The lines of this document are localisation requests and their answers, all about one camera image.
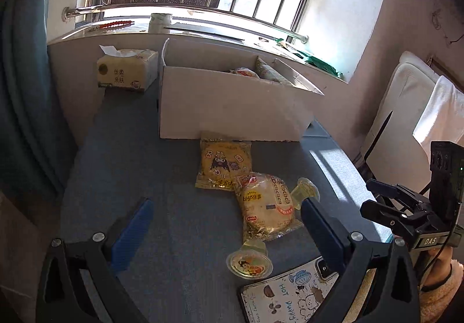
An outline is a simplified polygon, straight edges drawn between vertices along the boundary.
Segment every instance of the red object on sill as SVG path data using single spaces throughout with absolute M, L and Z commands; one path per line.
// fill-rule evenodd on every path
M 95 31 L 95 30 L 105 29 L 105 28 L 114 27 L 114 26 L 132 25 L 133 23 L 134 21 L 115 21 L 115 22 L 104 23 L 103 25 L 91 27 L 87 31 Z

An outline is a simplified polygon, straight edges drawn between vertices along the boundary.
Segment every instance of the gray carpet table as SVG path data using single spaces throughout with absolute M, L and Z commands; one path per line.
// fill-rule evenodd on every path
M 279 176 L 289 190 L 301 176 L 312 180 L 322 205 L 349 231 L 370 240 L 390 236 L 360 216 L 362 202 L 373 197 L 317 121 L 300 142 L 256 141 L 251 154 L 254 171 Z M 155 202 L 148 233 L 119 274 L 149 322 L 245 321 L 236 291 L 247 281 L 226 266 L 227 255 L 242 245 L 240 209 L 231 192 L 194 187 L 199 165 L 199 141 L 159 138 L 155 86 L 145 94 L 107 89 L 64 194 L 60 236 L 68 243 L 104 232 L 140 197 Z M 272 276 L 319 256 L 305 228 L 266 246 Z M 101 306 L 97 312 L 108 321 Z

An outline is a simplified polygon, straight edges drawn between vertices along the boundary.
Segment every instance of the white towel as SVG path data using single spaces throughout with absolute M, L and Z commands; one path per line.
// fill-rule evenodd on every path
M 464 135 L 464 94 L 441 76 L 412 133 L 430 162 L 432 141 L 458 142 Z

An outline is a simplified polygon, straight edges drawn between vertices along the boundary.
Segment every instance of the teal curtain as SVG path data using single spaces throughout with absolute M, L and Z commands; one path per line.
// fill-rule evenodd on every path
M 0 0 L 0 189 L 62 195 L 77 147 L 47 55 L 48 0 Z

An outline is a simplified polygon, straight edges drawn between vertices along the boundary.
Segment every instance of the white cardboard box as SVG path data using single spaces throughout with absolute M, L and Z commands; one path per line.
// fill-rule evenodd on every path
M 259 55 L 296 87 L 224 73 L 254 70 L 257 54 L 211 43 L 167 40 L 159 78 L 159 135 L 198 139 L 202 131 L 237 140 L 300 141 L 323 93 L 277 58 Z

